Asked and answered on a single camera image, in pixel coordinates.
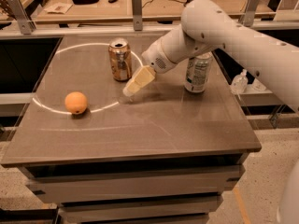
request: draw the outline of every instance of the orange fruit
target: orange fruit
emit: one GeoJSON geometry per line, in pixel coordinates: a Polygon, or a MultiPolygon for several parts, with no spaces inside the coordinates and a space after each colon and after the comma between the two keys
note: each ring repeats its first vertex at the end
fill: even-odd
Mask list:
{"type": "Polygon", "coordinates": [[[82,114],[87,108],[87,98],[81,92],[71,92],[64,99],[65,108],[74,115],[82,114]]]}

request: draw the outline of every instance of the drawer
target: drawer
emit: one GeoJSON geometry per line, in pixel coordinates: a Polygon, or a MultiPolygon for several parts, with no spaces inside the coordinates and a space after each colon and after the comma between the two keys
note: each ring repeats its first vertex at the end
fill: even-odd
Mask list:
{"type": "Polygon", "coordinates": [[[243,166],[42,177],[27,187],[43,203],[133,199],[194,193],[222,193],[243,174],[243,166]]]}
{"type": "Polygon", "coordinates": [[[192,196],[175,197],[168,199],[148,199],[129,203],[101,203],[95,205],[62,207],[59,215],[67,222],[89,222],[97,223],[159,223],[152,222],[157,218],[160,223],[164,221],[177,221],[178,223],[205,223],[207,214],[215,211],[222,202],[221,196],[192,196]],[[186,217],[187,215],[197,215],[197,217],[186,217]]]}

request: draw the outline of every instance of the table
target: table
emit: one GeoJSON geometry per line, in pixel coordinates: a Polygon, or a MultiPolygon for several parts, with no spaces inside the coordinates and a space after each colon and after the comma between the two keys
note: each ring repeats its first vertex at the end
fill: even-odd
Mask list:
{"type": "MultiPolygon", "coordinates": [[[[145,5],[151,0],[142,0],[145,5]]],[[[233,18],[239,18],[246,8],[247,0],[213,0],[233,18]]],[[[58,2],[73,4],[72,0],[50,0],[45,8],[58,2]]],[[[154,0],[143,7],[143,21],[179,21],[184,5],[168,0],[154,0]]],[[[258,16],[271,17],[274,12],[264,4],[257,8],[258,16]]],[[[119,0],[110,4],[107,0],[100,0],[93,5],[73,5],[65,14],[49,14],[43,10],[36,18],[37,24],[50,23],[86,23],[86,22],[127,22],[132,21],[131,0],[119,0]]]]}
{"type": "MultiPolygon", "coordinates": [[[[134,70],[160,35],[123,36],[134,70]]],[[[184,61],[125,99],[109,65],[113,37],[63,38],[1,164],[69,222],[205,223],[261,144],[215,60],[201,94],[184,89],[184,61]],[[64,108],[71,91],[88,97],[82,116],[64,108]]]]}

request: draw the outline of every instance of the concrete floor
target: concrete floor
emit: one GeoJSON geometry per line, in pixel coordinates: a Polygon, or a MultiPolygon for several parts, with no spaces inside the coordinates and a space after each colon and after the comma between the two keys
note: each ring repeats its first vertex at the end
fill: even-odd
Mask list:
{"type": "MultiPolygon", "coordinates": [[[[233,191],[223,193],[223,203],[210,214],[207,224],[275,223],[286,179],[299,157],[299,129],[255,132],[262,143],[262,151],[247,158],[246,172],[233,191]]],[[[0,142],[0,158],[6,146],[7,142],[0,142]]],[[[24,186],[25,182],[26,178],[17,169],[0,167],[0,208],[53,208],[39,201],[24,186]]]]}

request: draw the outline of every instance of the silver can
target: silver can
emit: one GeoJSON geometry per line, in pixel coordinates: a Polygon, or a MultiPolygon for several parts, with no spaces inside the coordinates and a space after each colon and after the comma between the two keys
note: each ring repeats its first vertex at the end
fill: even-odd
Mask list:
{"type": "Polygon", "coordinates": [[[189,59],[184,84],[187,91],[200,93],[206,89],[211,63],[210,52],[189,59]]]}
{"type": "Polygon", "coordinates": [[[110,65],[114,79],[127,81],[132,77],[131,49],[126,39],[118,37],[110,42],[110,65]]]}

